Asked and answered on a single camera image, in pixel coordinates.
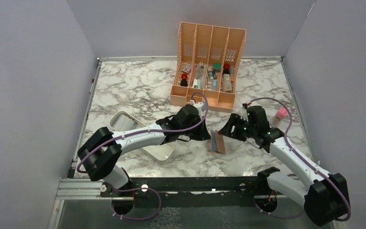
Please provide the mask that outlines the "brown leather card holder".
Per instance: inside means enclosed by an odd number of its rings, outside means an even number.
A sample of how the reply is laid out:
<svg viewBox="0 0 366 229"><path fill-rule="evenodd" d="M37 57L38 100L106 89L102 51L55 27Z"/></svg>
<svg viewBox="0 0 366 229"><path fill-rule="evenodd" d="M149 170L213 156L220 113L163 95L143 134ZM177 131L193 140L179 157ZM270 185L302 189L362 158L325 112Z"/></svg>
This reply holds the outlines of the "brown leather card holder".
<svg viewBox="0 0 366 229"><path fill-rule="evenodd" d="M211 130L210 136L211 150L214 153L226 154L223 136L214 130Z"/></svg>

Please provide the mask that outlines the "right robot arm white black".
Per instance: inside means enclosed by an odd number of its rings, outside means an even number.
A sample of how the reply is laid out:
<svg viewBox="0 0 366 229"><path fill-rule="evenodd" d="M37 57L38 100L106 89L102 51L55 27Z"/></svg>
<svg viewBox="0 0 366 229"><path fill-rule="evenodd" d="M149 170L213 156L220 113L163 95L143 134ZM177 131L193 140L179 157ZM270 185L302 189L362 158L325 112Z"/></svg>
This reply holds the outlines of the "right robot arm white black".
<svg viewBox="0 0 366 229"><path fill-rule="evenodd" d="M278 158L295 175L291 178L272 167L258 173L256 189L262 194L277 191L303 207L317 226L343 219L351 211L346 179L322 169L296 147L278 128L271 127L261 106L247 107L242 115L231 114L219 130L226 137L246 141L252 138L266 152Z"/></svg>

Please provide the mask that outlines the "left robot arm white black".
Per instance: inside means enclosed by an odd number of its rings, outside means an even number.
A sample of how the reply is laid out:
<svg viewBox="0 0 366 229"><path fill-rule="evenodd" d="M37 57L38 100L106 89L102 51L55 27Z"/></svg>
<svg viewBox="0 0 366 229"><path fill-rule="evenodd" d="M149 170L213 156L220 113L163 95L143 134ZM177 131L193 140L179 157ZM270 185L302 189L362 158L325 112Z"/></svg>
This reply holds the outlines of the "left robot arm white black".
<svg viewBox="0 0 366 229"><path fill-rule="evenodd" d="M208 108L207 103L192 101L176 114L149 126L119 132L102 127L79 148L77 155L81 162L76 170L86 173L91 181L111 184L114 192L125 196L130 192L131 180L127 172L116 165L119 157L144 147L178 141L182 135L196 141L209 140L205 125Z"/></svg>

